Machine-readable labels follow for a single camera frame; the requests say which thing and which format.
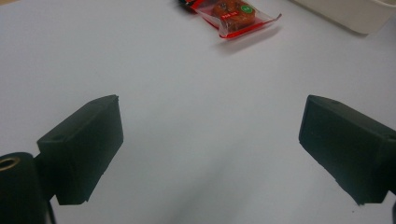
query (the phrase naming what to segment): white box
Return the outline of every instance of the white box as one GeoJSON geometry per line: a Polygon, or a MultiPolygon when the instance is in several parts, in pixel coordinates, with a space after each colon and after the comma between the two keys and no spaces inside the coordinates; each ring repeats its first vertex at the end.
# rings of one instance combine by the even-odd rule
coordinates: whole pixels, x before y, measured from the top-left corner
{"type": "Polygon", "coordinates": [[[396,12],[396,0],[294,0],[345,27],[368,35],[396,12]]]}

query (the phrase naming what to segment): screw hole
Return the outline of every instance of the screw hole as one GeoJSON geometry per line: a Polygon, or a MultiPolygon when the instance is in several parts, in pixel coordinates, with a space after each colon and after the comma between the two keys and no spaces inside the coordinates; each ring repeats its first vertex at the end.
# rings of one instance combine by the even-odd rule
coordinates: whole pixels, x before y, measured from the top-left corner
{"type": "Polygon", "coordinates": [[[5,158],[3,160],[0,160],[0,172],[11,169],[15,165],[17,165],[20,160],[21,159],[18,157],[5,158]]]}

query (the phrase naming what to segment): white table surface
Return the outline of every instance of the white table surface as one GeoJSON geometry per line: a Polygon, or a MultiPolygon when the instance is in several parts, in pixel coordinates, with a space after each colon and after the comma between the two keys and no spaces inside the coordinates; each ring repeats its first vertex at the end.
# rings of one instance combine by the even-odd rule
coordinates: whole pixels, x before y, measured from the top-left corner
{"type": "Polygon", "coordinates": [[[362,36],[288,0],[225,41],[177,0],[0,6],[0,150],[117,94],[124,143],[90,200],[59,224],[391,223],[396,197],[357,206],[301,147],[308,94],[396,129],[396,18],[362,36]]]}

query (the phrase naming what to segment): red plastic wrapper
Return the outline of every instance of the red plastic wrapper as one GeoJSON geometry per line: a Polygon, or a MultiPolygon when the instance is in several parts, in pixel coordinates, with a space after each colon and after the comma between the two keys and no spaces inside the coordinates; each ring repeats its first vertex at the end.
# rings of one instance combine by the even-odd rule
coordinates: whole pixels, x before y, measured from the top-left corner
{"type": "Polygon", "coordinates": [[[233,38],[277,21],[245,0],[187,0],[188,6],[219,29],[222,38],[233,38]]]}

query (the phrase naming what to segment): green label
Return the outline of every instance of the green label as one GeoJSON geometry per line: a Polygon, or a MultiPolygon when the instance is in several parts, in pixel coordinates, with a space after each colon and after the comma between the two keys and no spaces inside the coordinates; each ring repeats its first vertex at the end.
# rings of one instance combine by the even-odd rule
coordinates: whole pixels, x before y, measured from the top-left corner
{"type": "Polygon", "coordinates": [[[246,13],[252,13],[253,12],[253,8],[251,6],[241,6],[242,11],[246,12],[246,13]]]}

